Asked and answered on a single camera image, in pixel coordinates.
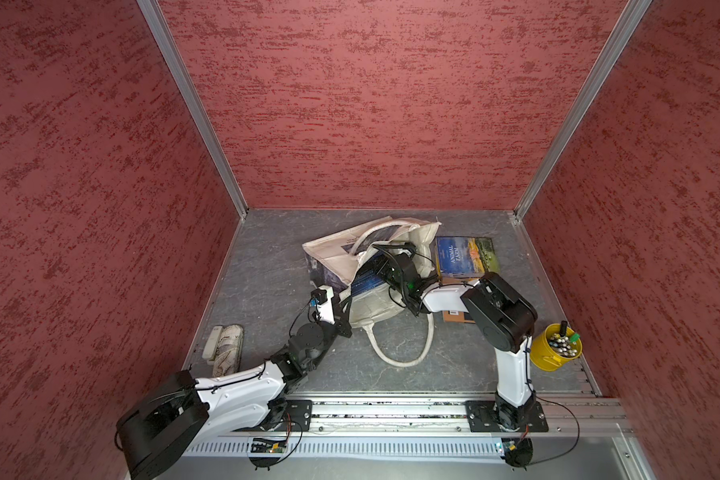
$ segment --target cable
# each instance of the cable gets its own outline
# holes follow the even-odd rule
[[[296,446],[293,447],[293,449],[292,449],[290,452],[288,452],[288,453],[286,454],[286,456],[280,458],[277,462],[273,463],[273,464],[271,465],[271,466],[273,466],[273,467],[276,466],[276,465],[279,464],[279,463],[283,463],[283,462],[286,460],[286,458],[288,458],[289,456],[291,456],[291,454],[296,451],[296,449],[298,448],[298,446],[301,445],[301,443],[302,443],[302,438],[304,437],[304,428],[302,427],[302,424],[301,424],[301,423],[298,423],[298,422],[294,422],[293,420],[291,420],[290,414],[288,414],[288,421],[291,423],[291,426],[293,426],[293,425],[297,425],[297,426],[298,426],[298,431],[299,431],[299,434],[298,434],[298,442],[296,442]]]
[[[296,318],[294,318],[294,319],[293,319],[293,322],[291,322],[291,328],[288,329],[288,337],[293,336],[293,333],[292,333],[292,331],[293,331],[293,326],[296,324],[296,321],[297,321],[298,318],[302,315],[302,313],[304,313],[304,310],[307,310],[307,307],[309,306],[310,303],[312,303],[312,298],[310,298],[310,299],[309,299],[309,302],[307,302],[307,304],[304,305],[304,306],[302,307],[302,309],[299,310],[298,313],[296,314]]]
[[[405,308],[405,305],[399,304],[394,298],[392,298],[392,285],[387,288],[387,295],[389,295],[389,299],[393,301],[395,305]]]
[[[381,250],[381,252],[386,255],[387,258],[392,260],[395,265],[398,266],[398,272],[400,275],[400,298],[402,299],[405,306],[408,307],[408,299],[405,298],[405,278],[403,278],[403,268],[400,267],[400,263],[398,262],[398,259],[394,258],[394,255],[390,254],[386,250]]]
[[[223,383],[223,384],[221,384],[221,385],[214,385],[214,386],[209,387],[209,388],[207,388],[207,389],[198,389],[198,388],[195,388],[195,390],[197,390],[198,392],[205,392],[205,391],[207,391],[207,390],[212,390],[211,393],[214,393],[216,390],[218,390],[218,389],[220,389],[220,388],[222,388],[222,387],[225,387],[225,386],[235,385],[236,383],[246,382],[246,381],[248,381],[248,380],[260,379],[260,378],[262,378],[262,375],[264,375],[264,370],[266,370],[266,362],[262,363],[262,370],[261,370],[259,373],[257,373],[256,375],[254,375],[254,376],[250,376],[250,377],[248,377],[248,378],[246,378],[246,379],[235,380],[234,382]]]
[[[176,397],[187,396],[187,395],[189,395],[189,392],[191,392],[191,391],[192,391],[192,388],[189,387],[189,388],[185,388],[183,390],[179,390],[178,392],[166,393],[161,396],[156,396],[155,398],[150,398],[150,403],[154,402],[155,400],[160,400],[161,398],[166,398],[166,397],[170,397],[170,396],[176,396]]]
[[[307,320],[312,323],[317,323],[318,315],[320,314],[320,312],[317,310],[316,306],[314,307],[315,310],[312,311],[312,307],[313,307],[312,302],[310,302],[309,307],[307,307]]]
[[[419,255],[419,256],[424,257],[425,259],[429,260],[429,263],[432,264],[432,266],[434,266],[434,261],[431,258],[429,258],[428,256],[421,255],[419,252],[413,252],[413,255]]]
[[[520,442],[523,441],[523,438],[525,438],[526,436],[528,436],[528,424],[525,424],[525,433],[523,433],[523,435],[520,437],[520,440],[517,440],[514,444],[519,445]]]
[[[279,464],[279,463],[283,463],[283,462],[286,460],[286,458],[288,458],[289,456],[291,456],[291,454],[294,453],[294,452],[298,449],[298,446],[301,445],[301,443],[302,443],[302,438],[304,438],[304,427],[302,427],[302,424],[301,424],[301,423],[299,423],[299,422],[294,422],[293,420],[291,420],[291,414],[287,413],[286,416],[288,417],[287,421],[288,421],[288,423],[291,425],[291,427],[293,427],[294,425],[296,425],[296,426],[298,427],[299,434],[298,434],[298,441],[296,442],[296,446],[293,447],[293,448],[291,449],[291,451],[286,454],[286,456],[280,458],[277,462],[275,462],[275,463],[273,463],[273,464],[271,464],[271,465],[261,466],[262,468],[264,468],[264,467],[271,468],[271,467],[276,466],[276,465]],[[286,437],[286,447],[288,446],[288,442],[287,442],[288,438],[290,438],[290,432],[287,433],[287,437]],[[253,463],[254,466],[256,466],[257,468],[259,467],[259,465],[255,464],[255,463],[253,462],[253,458],[249,457],[249,460],[251,461],[251,463]]]
[[[570,416],[572,416],[572,417],[574,418],[574,420],[576,420],[576,442],[574,442],[573,446],[571,446],[570,448],[568,448],[565,452],[563,452],[563,453],[561,453],[561,454],[559,454],[559,455],[553,456],[553,457],[544,458],[544,459],[542,459],[542,460],[537,460],[536,462],[531,462],[531,463],[529,463],[528,465],[526,465],[527,467],[532,466],[532,465],[536,465],[536,464],[542,463],[542,462],[548,462],[549,460],[555,460],[556,458],[560,458],[560,457],[562,457],[562,456],[564,456],[564,455],[566,455],[566,454],[568,454],[568,453],[571,453],[571,452],[574,450],[574,448],[576,448],[576,446],[579,445],[579,437],[580,437],[580,435],[581,435],[581,426],[579,425],[579,419],[576,418],[576,415],[574,415],[574,413],[570,410],[570,408],[566,407],[566,406],[563,405],[562,403],[553,402],[552,400],[545,400],[544,398],[541,398],[541,397],[538,397],[538,396],[537,396],[536,398],[538,398],[539,400],[541,400],[541,401],[543,401],[543,402],[553,403],[553,404],[555,404],[555,405],[557,405],[557,406],[561,406],[561,407],[565,408],[565,409],[568,411],[568,413],[570,414]]]
[[[534,384],[530,382],[530,348],[525,348],[525,384],[534,392]]]

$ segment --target yellow bucket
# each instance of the yellow bucket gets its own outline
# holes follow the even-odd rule
[[[560,356],[557,352],[552,349],[549,345],[549,341],[552,340],[552,335],[560,332],[560,324],[553,323],[549,325],[544,331],[543,335],[539,335],[530,344],[530,360],[545,372],[553,372],[571,360],[576,360],[581,356],[584,351],[584,344],[581,342],[581,338],[576,341],[578,345],[578,353],[576,356]],[[568,328],[566,335],[571,338],[575,332]]]

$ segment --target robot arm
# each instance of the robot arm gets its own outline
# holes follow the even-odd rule
[[[379,251],[365,265],[400,293],[414,314],[469,312],[496,350],[498,388],[495,421],[512,432],[525,426],[536,396],[528,373],[528,351],[536,310],[499,274],[488,272],[470,283],[439,285],[422,278],[413,265],[413,244],[375,244]]]
[[[338,302],[329,286],[312,292],[317,313],[262,365],[211,379],[174,373],[123,415],[116,438],[132,480],[151,480],[188,448],[219,434],[281,421],[285,396],[317,368],[336,336],[350,337],[351,301]]]

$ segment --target black mounting plate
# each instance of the black mounting plate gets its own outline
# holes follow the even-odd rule
[[[464,402],[464,406],[467,408],[467,420],[469,421],[470,432],[480,433],[493,433],[503,432],[507,433],[506,430],[501,428],[496,423],[494,418],[494,404],[493,400],[467,400]],[[544,411],[541,409],[541,404],[536,402],[530,411],[530,421],[528,421],[528,432],[548,432],[550,430],[547,425],[547,419],[544,415]]]
[[[286,400],[286,411],[282,414],[285,418],[286,413],[291,416],[291,420],[301,426],[304,432],[309,431],[309,423],[312,420],[312,400]],[[240,428],[238,432],[284,432],[286,423],[282,422],[275,428],[252,427]],[[294,433],[298,432],[298,427],[294,427]]]

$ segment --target aluminum frame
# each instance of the aluminum frame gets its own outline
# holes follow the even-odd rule
[[[554,287],[552,287],[552,283],[547,276],[547,271],[544,269],[544,264],[541,263],[541,258],[539,258],[538,252],[534,247],[534,243],[531,241],[530,235],[528,235],[528,230],[525,229],[525,224],[523,224],[523,221],[517,216],[512,216],[511,223],[514,227],[515,234],[518,236],[520,248],[525,251],[525,255],[528,257],[528,263],[530,264],[530,269],[538,280],[541,296],[544,299],[544,303],[547,304],[547,308],[552,315],[553,321],[555,323],[561,323],[563,320],[567,320],[565,312],[563,311],[563,306],[560,304],[560,300],[557,298],[557,293],[555,293]],[[597,385],[592,369],[590,368],[589,363],[586,362],[586,354],[582,353],[579,360],[581,361],[581,365],[586,373],[586,378],[592,386],[592,391],[596,396],[603,396],[603,391],[600,389],[600,386]]]
[[[522,432],[472,433],[467,400],[491,400],[492,395],[291,395],[311,400],[309,436],[355,437],[515,437]],[[576,415],[582,437],[634,436],[618,398],[593,396],[547,396]],[[576,436],[576,420],[560,406],[540,400],[550,430],[534,437]],[[261,436],[260,432],[228,432],[219,438]]]
[[[643,19],[643,15],[648,10],[651,1],[652,0],[629,0],[619,19],[616,20],[614,29],[608,36],[603,50],[600,51],[600,55],[597,57],[589,75],[587,75],[584,84],[581,86],[581,90],[579,90],[574,104],[570,107],[568,115],[565,120],[563,120],[560,129],[552,140],[552,144],[550,144],[547,153],[541,160],[533,179],[525,189],[518,206],[514,209],[515,214],[520,220],[528,213],[530,205],[534,202],[541,187],[549,177],[560,155],[563,153],[563,150],[565,150],[566,145],[568,145],[568,141],[574,135],[576,128],[578,128],[579,123],[581,123],[581,120],[584,118],[586,111],[595,100],[597,92],[600,91],[610,71],[614,68],[616,60],[619,59],[637,25],[640,23],[640,20]]]
[[[157,4],[157,0],[136,1],[139,4],[139,8],[141,8],[141,12],[144,14],[146,24],[149,25],[152,31],[157,46],[160,48],[160,52],[163,54],[163,58],[168,64],[168,69],[173,75],[173,80],[176,82],[176,86],[179,87],[179,92],[181,92],[181,96],[186,102],[186,107],[192,114],[192,119],[195,121],[195,125],[200,132],[202,141],[206,144],[206,148],[213,159],[213,163],[216,165],[216,169],[219,171],[219,176],[224,182],[226,191],[235,204],[237,214],[242,220],[248,213],[248,204],[246,204],[246,200],[242,196],[242,190],[240,190],[237,179],[232,172],[230,162],[227,161],[224,149],[219,142],[219,138],[216,136],[210,119],[208,119],[208,113],[202,106],[200,96],[197,94],[195,85],[192,83],[190,72],[186,70],[186,66],[179,54],[179,49],[173,41],[173,35],[170,33],[163,11]]]
[[[621,466],[630,480],[656,480],[637,438],[614,437],[614,445],[620,452]]]

